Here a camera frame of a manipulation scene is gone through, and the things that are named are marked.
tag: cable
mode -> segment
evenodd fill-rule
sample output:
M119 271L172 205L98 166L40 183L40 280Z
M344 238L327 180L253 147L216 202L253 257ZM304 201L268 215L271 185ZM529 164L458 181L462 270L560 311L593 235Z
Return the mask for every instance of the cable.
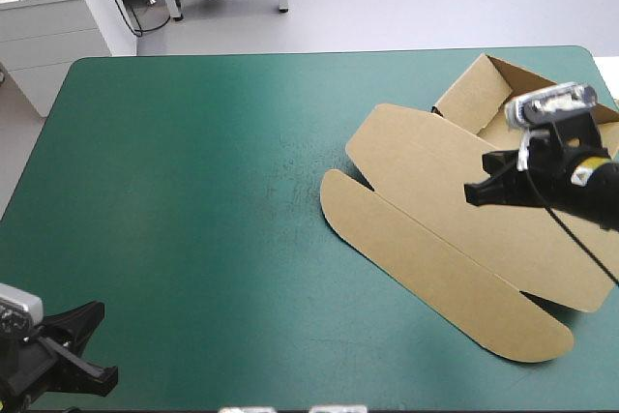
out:
M576 235L572 232L572 230L568 228L568 226L557 216L557 214L552 211L548 202L546 202L545 198L542 196L540 191L538 191L537 186L533 182L533 178L531 177L531 172L528 169L525 169L524 172L526 173L526 179L529 181L529 186L531 186L531 191L533 191L533 194L535 194L535 196L538 197L538 201L542 204L542 206L547 211L547 213L550 215L550 217L553 220L555 220L556 223L559 224L559 226L561 226L561 228L566 232L566 234L570 236L570 238L574 242L576 242L576 244L582 249L582 251L584 251L587 255L589 255L589 257L600 267L600 269L602 269L602 271L606 273L606 275L610 278L610 280L612 280L615 283L615 285L619 286L619 280L615 278L615 276L610 272L608 268L606 268L606 265L604 265L602 261L592 251L590 251L589 248L585 246L582 243L582 241L580 241L580 239L576 237Z
M151 29L142 29L141 26L139 26L139 22L138 24L138 29L134 29L131 25L131 23L129 22L129 20L127 19L127 17L125 16L125 13L123 12L123 9L121 8L120 4L118 3L118 0L113 0L114 4L116 4L116 9L118 10L118 13L120 14L120 16L123 18L123 21L125 22L125 24L127 25L127 27L129 28L129 30L131 31L131 33L136 36L137 38L141 38L142 36L144 36L144 33L150 33L152 31L157 31L158 29L163 28L168 21L170 20L170 15L167 17L167 20L162 23L161 25L155 27L155 28L151 28Z
M171 16L168 15L167 16L167 20L164 21L162 24L160 24L159 26L155 26L154 28L150 28L150 29L142 29L142 25L139 22L139 18L137 17L137 14L135 13L135 10L133 9L133 5L132 4L128 4L129 6L129 10L132 12L133 17L135 18L135 22L137 23L137 27L139 29L137 29L136 31L139 31L141 33L152 33L153 31L157 31L158 29L162 29L171 19Z

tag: cardboard tab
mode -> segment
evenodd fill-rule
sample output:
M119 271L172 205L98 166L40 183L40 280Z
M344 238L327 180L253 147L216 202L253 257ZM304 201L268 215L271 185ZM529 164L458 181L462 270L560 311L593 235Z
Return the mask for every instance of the cardboard tab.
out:
M567 327L342 172L325 174L320 201L344 241L482 347L529 363L572 348Z
M476 134L512 92L489 58L480 55L434 107L448 120Z

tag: cardboard box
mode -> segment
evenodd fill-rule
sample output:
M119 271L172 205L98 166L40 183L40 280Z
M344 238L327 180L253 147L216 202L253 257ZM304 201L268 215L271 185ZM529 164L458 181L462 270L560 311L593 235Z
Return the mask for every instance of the cardboard box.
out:
M321 203L338 235L481 346L539 362L572 348L570 330L521 292L597 310L612 282L541 209L466 203L463 184L486 178L482 154L517 148L502 105L553 84L486 55L432 113L378 105L346 145L373 191L330 170ZM600 105L604 144L619 147L619 114ZM613 273L619 234L560 215Z

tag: white desk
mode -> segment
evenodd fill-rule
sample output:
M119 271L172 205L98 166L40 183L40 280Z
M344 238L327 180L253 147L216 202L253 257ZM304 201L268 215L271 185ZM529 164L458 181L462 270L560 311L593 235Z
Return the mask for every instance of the white desk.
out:
M0 0L0 61L42 116L72 62L135 51L113 0Z

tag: white drawer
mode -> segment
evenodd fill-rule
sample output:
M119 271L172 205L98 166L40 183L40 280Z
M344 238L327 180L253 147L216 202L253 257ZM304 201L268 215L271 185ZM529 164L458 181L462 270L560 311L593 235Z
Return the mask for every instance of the white drawer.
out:
M0 10L0 43L96 27L83 0Z
M47 116L72 62L11 72L13 80L41 116Z
M97 29L0 43L0 61L9 71L74 62L83 57L106 57L109 54Z

